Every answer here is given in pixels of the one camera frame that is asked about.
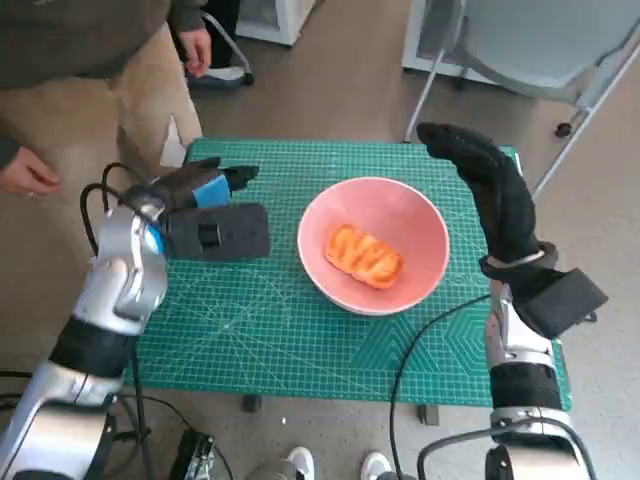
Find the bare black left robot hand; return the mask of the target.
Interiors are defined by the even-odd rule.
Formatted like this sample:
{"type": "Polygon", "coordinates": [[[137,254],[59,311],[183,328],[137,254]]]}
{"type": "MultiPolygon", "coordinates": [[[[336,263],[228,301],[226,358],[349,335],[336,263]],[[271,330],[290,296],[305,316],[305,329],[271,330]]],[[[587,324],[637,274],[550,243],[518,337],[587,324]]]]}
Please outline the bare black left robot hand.
{"type": "Polygon", "coordinates": [[[217,208],[228,205],[232,194],[246,188],[258,173],[258,166],[222,167],[219,157],[210,157],[184,163],[152,182],[147,192],[167,209],[217,208]]]}

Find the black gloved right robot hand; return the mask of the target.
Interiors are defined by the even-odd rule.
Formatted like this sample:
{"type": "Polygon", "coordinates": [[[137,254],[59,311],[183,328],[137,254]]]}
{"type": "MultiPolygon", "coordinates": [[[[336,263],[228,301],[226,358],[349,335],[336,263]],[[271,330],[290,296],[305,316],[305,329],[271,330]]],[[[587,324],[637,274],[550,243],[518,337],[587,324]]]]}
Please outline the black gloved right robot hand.
{"type": "Polygon", "coordinates": [[[489,256],[510,264],[539,253],[534,202],[510,157],[486,136],[454,125],[424,122],[416,134],[471,190],[489,256]]]}

